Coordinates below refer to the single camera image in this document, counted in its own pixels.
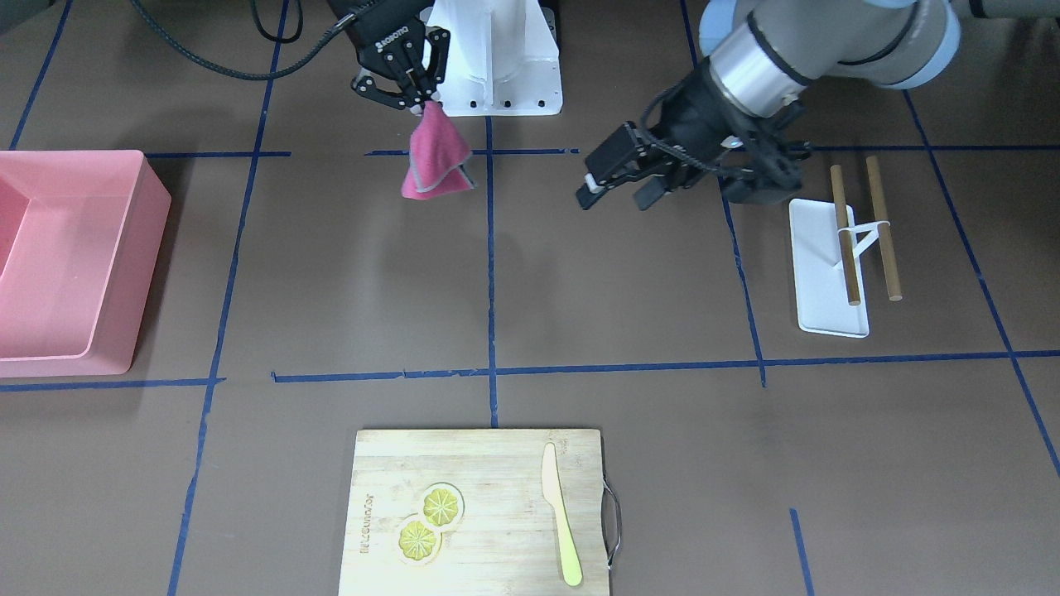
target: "toy knife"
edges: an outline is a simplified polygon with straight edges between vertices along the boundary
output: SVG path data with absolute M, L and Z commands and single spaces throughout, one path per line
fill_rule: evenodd
M 563 505 L 563 491 L 560 489 L 560 470 L 555 463 L 554 443 L 545 444 L 545 454 L 541 459 L 541 487 L 545 493 L 545 501 L 552 506 L 555 512 L 555 532 L 560 541 L 563 581 L 567 582 L 567 585 L 578 585 L 582 582 L 582 564 L 578 560 L 575 538 L 570 534 L 567 508 Z

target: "pink plastic bin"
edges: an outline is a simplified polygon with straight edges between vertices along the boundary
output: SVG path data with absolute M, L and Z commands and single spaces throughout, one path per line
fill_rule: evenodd
M 138 151 L 0 151 L 0 378 L 127 371 L 169 211 Z

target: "wooden stick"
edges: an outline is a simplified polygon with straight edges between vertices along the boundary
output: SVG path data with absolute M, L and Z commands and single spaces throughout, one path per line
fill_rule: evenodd
M 865 159 L 868 170 L 868 188 L 872 195 L 872 213 L 878 222 L 887 220 L 887 205 L 883 200 L 883 178 L 880 176 L 880 161 L 874 155 Z M 898 279 L 898 259 L 895 258 L 895 240 L 890 235 L 890 224 L 880 224 L 880 256 L 883 258 L 883 279 L 887 281 L 887 296 L 893 302 L 902 299 L 902 282 Z
M 831 168 L 832 197 L 835 200 L 835 225 L 840 228 L 850 227 L 847 217 L 847 194 L 843 190 L 843 169 L 836 164 Z M 843 277 L 847 282 L 847 303 L 851 306 L 861 305 L 861 290 L 858 287 L 858 269 L 854 267 L 854 234 L 847 230 L 840 232 L 840 255 L 843 257 Z

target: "pink towel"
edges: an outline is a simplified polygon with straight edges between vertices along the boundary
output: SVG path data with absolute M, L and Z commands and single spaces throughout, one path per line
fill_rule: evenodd
M 409 169 L 401 193 L 405 198 L 426 199 L 475 188 L 464 171 L 472 155 L 467 142 L 442 111 L 438 102 L 426 102 L 423 120 L 412 132 Z

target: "lemon print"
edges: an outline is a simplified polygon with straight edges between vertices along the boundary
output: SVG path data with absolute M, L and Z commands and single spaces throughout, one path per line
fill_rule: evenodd
M 448 531 L 463 516 L 463 496 L 453 485 L 431 485 L 423 493 L 424 523 L 436 531 Z
M 419 515 L 412 515 L 402 523 L 398 546 L 406 563 L 422 565 L 438 555 L 442 534 L 427 527 Z

